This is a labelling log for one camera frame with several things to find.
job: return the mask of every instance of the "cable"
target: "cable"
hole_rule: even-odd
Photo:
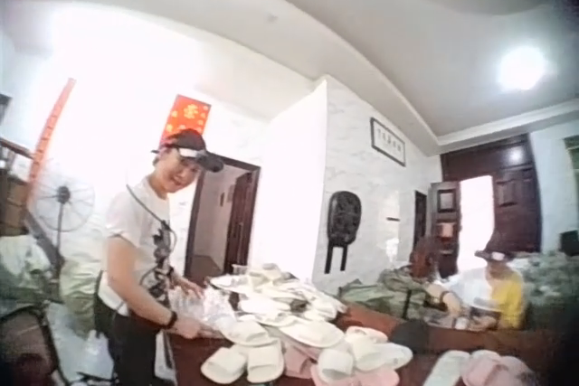
[[[128,184],[125,184],[125,187],[127,188],[128,193],[131,195],[131,197],[135,200],[136,203],[138,203],[138,205],[145,210],[151,217],[153,217],[153,219],[155,219],[156,221],[158,221],[161,224],[161,231],[164,233],[165,231],[168,231],[171,234],[171,239],[169,240],[169,256],[173,253],[173,251],[176,248],[176,240],[177,240],[177,234],[176,232],[171,228],[170,224],[166,221],[164,221],[163,219],[161,219],[159,216],[157,216],[153,211],[151,211],[151,209],[149,207],[147,207],[147,205],[141,201],[137,195],[135,194],[135,192],[133,191],[133,189],[130,188],[130,186]],[[150,268],[149,270],[147,270],[143,276],[141,277],[141,279],[138,281],[138,284],[140,286],[143,287],[143,282],[145,282],[145,279],[151,274],[154,273],[157,270],[157,265],[155,265],[154,267]],[[123,307],[123,305],[125,305],[126,302],[121,302],[119,304],[119,306],[117,306],[117,308],[114,310],[114,313],[111,317],[111,323],[114,322],[115,317],[117,314],[119,314],[120,308]]]

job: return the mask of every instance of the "pants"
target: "pants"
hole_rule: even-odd
[[[109,340],[119,386],[161,386],[166,381],[155,376],[157,331],[131,316],[115,314],[95,297],[95,329]]]

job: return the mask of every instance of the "wooden table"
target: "wooden table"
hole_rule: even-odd
[[[175,338],[173,341],[173,353],[175,355],[178,384],[215,386],[215,383],[207,380],[201,374],[201,365],[222,346],[231,346],[231,344],[219,339],[186,341]],[[410,364],[398,371],[400,375],[398,386],[422,386],[437,359],[438,356],[436,355],[416,356]],[[275,381],[275,384],[277,386],[313,386],[314,382],[312,380],[281,377]],[[234,385],[248,386],[249,383],[242,377]]]
[[[348,315],[337,321],[338,327],[347,329],[350,325],[364,325],[390,335],[403,320],[371,311],[361,306],[351,306]],[[428,354],[415,355],[413,360],[398,371],[398,386],[422,386],[440,354],[450,350],[473,352],[487,349],[500,354],[519,357],[531,369],[542,374],[550,365],[549,355],[557,345],[556,336],[548,331],[502,331],[476,333],[460,330],[449,330],[431,327],[428,337]],[[179,384],[195,386],[214,386],[201,374],[201,365],[219,347],[231,346],[224,340],[196,339],[186,341],[173,338],[173,351],[176,361]],[[247,386],[249,383],[241,378],[236,386]],[[312,386],[312,380],[282,377],[275,382],[278,386]]]

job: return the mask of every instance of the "black cap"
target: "black cap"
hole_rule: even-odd
[[[505,246],[502,234],[494,231],[490,236],[487,246],[483,250],[475,252],[475,256],[487,261],[511,261],[515,255]]]
[[[195,161],[207,171],[221,172],[223,170],[223,160],[218,155],[207,151],[203,136],[192,128],[180,130],[167,137],[161,147],[176,149],[182,157]]]

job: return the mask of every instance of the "wooden door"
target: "wooden door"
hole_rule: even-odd
[[[416,191],[414,193],[414,241],[413,248],[418,241],[426,234],[426,210],[427,196],[424,193]]]
[[[231,273],[232,265],[247,264],[252,235],[253,207],[257,193],[258,172],[248,172],[235,181],[232,214],[227,229],[227,247],[223,271]]]
[[[493,175],[495,228],[507,249],[538,252],[541,213],[535,170],[522,167]]]
[[[440,245],[439,272],[447,278],[458,272],[460,233],[460,184],[431,184],[431,235]]]

